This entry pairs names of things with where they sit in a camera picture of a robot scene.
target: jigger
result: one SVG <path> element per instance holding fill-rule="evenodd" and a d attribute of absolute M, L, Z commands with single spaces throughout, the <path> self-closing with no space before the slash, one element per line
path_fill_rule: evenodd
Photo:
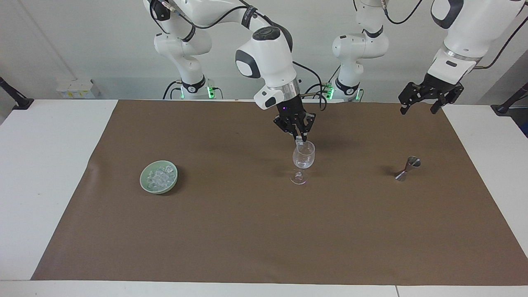
<path fill-rule="evenodd" d="M 405 164 L 405 169 L 398 172 L 394 178 L 396 178 L 397 181 L 405 181 L 405 178 L 407 177 L 407 172 L 420 167 L 421 164 L 422 161 L 419 158 L 415 156 L 408 157 L 407 164 Z"/>

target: brown paper mat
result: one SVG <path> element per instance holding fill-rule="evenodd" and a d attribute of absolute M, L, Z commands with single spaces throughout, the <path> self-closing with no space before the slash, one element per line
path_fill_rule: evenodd
<path fill-rule="evenodd" d="M 276 110 L 120 101 L 32 279 L 528 285 L 525 254 L 428 108 L 329 105 L 297 186 Z M 396 182 L 409 155 L 423 165 Z M 138 182 L 156 160 L 180 171 L 163 196 Z"/>

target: wall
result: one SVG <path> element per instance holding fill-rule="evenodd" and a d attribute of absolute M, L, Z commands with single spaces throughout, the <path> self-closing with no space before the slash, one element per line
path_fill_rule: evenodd
<path fill-rule="evenodd" d="M 509 71 L 479 100 L 478 104 L 503 103 L 528 82 L 528 51 L 522 55 Z M 517 102 L 518 106 L 528 106 L 528 98 Z"/>
<path fill-rule="evenodd" d="M 8 97 L 4 90 L 0 89 L 0 124 L 9 115 L 11 108 L 15 105 L 14 103 L 15 101 Z"/>
<path fill-rule="evenodd" d="M 294 59 L 319 72 L 323 80 L 338 66 L 331 51 L 334 38 L 361 31 L 351 0 L 251 2 L 290 30 Z M 391 17 L 404 18 L 415 3 L 392 0 Z M 364 61 L 366 101 L 398 102 L 407 82 L 421 82 L 446 35 L 430 17 L 431 3 L 425 0 L 407 23 L 385 26 L 391 41 L 388 54 Z M 495 42 L 491 56 L 520 20 Z M 158 32 L 141 0 L 4 0 L 0 8 L 0 75 L 35 98 L 57 97 L 56 79 L 73 78 L 93 79 L 108 98 L 161 98 L 166 85 L 179 76 L 154 50 L 153 38 Z M 227 98 L 251 98 L 263 82 L 240 76 L 233 61 L 236 48 L 250 38 L 250 32 L 237 24 L 220 24 L 209 32 L 213 49 L 199 57 L 205 73 L 222 87 Z M 525 40 L 526 28 L 492 69 L 467 76 L 459 102 L 476 103 L 524 53 Z M 302 89 L 316 82 L 302 69 L 298 74 Z"/>

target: white table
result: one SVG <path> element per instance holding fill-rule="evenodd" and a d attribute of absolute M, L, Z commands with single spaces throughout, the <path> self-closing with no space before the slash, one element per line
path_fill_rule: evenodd
<path fill-rule="evenodd" d="M 522 287 L 401 287 L 28 281 L 79 183 L 116 100 L 37 100 L 0 125 L 0 297 L 527 297 Z M 528 254 L 528 139 L 487 106 L 444 108 Z"/>

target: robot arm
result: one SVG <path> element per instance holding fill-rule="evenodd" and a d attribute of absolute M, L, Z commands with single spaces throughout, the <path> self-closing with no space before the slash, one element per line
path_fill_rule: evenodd
<path fill-rule="evenodd" d="M 521 11 L 522 0 L 435 0 L 431 16 L 448 30 L 442 48 L 421 84 L 410 82 L 400 94 L 401 113 L 424 99 L 437 99 L 431 107 L 435 114 L 454 103 L 464 87 L 462 77 L 488 52 Z"/>
<path fill-rule="evenodd" d="M 245 3 L 240 6 L 242 3 L 237 0 L 171 0 L 170 3 L 164 1 L 163 5 L 181 14 L 182 19 L 188 18 L 197 28 L 235 22 L 252 31 L 252 38 L 236 52 L 237 67 L 248 78 L 264 79 L 265 86 L 254 96 L 256 104 L 262 109 L 277 106 L 279 115 L 274 122 L 294 138 L 300 134 L 305 141 L 315 114 L 304 110 L 299 97 L 291 35 L 255 7 L 245 6 Z"/>
<path fill-rule="evenodd" d="M 334 98 L 348 101 L 355 98 L 363 75 L 359 60 L 382 57 L 389 49 L 389 39 L 383 34 L 385 15 L 381 0 L 360 0 L 356 21 L 363 32 L 339 36 L 332 46 L 341 62 L 339 75 L 332 82 Z"/>
<path fill-rule="evenodd" d="M 209 98 L 209 80 L 203 74 L 200 62 L 193 57 L 211 50 L 209 34 L 188 24 L 158 0 L 143 0 L 143 3 L 149 12 L 152 10 L 164 31 L 154 38 L 154 48 L 176 65 L 181 75 L 184 98 Z"/>

